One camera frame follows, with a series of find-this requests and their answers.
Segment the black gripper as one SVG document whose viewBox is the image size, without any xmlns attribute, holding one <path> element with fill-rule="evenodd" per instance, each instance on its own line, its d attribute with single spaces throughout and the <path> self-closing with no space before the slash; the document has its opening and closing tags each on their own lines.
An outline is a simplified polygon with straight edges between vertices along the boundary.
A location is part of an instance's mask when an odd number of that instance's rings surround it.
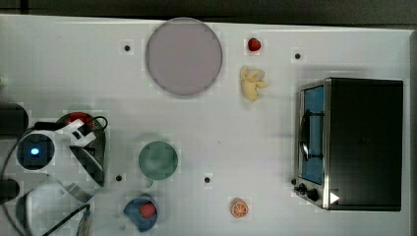
<svg viewBox="0 0 417 236">
<path fill-rule="evenodd" d="M 93 132 L 96 139 L 85 147 L 70 146 L 77 161 L 83 166 L 89 177 L 99 186 L 104 186 L 104 152 L 106 145 L 105 133 Z"/>
</svg>

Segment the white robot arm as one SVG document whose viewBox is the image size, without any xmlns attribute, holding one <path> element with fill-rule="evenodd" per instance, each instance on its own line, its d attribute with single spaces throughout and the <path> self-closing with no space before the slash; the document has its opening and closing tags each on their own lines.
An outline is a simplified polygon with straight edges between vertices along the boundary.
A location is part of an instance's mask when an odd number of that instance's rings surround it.
<svg viewBox="0 0 417 236">
<path fill-rule="evenodd" d="M 22 224 L 45 236 L 104 185 L 103 165 L 87 150 L 92 132 L 33 131 L 18 142 L 18 173 L 29 189 L 21 198 Z"/>
</svg>

